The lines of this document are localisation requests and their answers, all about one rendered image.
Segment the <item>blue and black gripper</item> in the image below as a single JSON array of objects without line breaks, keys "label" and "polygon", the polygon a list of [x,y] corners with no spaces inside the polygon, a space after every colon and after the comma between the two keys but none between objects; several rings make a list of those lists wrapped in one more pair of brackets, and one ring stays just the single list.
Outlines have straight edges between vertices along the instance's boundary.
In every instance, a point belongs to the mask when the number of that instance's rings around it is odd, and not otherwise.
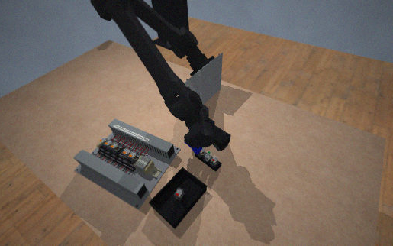
[{"label": "blue and black gripper", "polygon": [[195,152],[195,154],[198,155],[202,150],[202,147],[197,147],[195,145],[195,142],[191,139],[189,132],[184,136],[184,139],[184,142]]}]

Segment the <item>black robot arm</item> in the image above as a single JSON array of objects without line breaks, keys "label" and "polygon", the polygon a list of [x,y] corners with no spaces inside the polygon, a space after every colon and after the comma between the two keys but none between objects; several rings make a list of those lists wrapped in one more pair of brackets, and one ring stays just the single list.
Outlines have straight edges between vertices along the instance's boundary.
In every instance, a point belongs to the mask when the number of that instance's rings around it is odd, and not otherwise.
[{"label": "black robot arm", "polygon": [[215,121],[209,118],[208,108],[202,104],[200,95],[186,87],[172,71],[138,18],[163,36],[168,41],[166,42],[168,48],[178,58],[187,56],[186,59],[194,70],[190,73],[191,76],[214,59],[213,56],[208,59],[199,50],[194,34],[185,27],[179,30],[172,26],[144,0],[90,0],[90,2],[101,18],[107,21],[113,19],[121,29],[153,77],[171,114],[185,121],[195,145],[197,147],[214,145],[218,151],[224,150],[230,142],[231,135],[214,125]]}]

